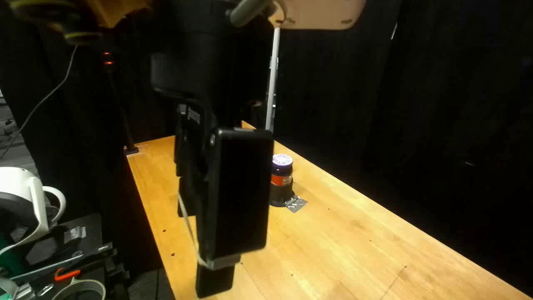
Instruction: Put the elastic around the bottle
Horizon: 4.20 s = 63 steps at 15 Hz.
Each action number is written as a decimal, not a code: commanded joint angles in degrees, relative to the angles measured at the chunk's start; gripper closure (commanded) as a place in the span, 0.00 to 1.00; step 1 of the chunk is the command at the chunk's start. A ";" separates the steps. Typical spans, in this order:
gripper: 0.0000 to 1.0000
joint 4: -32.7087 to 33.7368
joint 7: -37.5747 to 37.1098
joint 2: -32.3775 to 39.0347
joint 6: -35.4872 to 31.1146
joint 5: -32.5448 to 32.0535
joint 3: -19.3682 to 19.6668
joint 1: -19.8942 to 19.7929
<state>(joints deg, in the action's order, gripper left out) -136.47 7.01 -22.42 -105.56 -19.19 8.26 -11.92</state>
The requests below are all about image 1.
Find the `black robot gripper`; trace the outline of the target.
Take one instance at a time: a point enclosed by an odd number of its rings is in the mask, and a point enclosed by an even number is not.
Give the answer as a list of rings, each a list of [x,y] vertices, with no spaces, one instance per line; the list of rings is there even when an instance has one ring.
[[[217,127],[202,109],[179,106],[179,216],[197,222],[200,299],[230,291],[242,257],[267,246],[272,156],[270,132]]]

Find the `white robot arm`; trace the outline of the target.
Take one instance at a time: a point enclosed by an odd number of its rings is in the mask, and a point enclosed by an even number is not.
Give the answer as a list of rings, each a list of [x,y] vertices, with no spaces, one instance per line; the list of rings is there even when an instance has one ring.
[[[234,22],[252,0],[160,2],[152,87],[177,107],[179,216],[195,227],[195,294],[212,297],[267,246],[274,137],[240,126],[240,107],[265,84],[267,6]]]

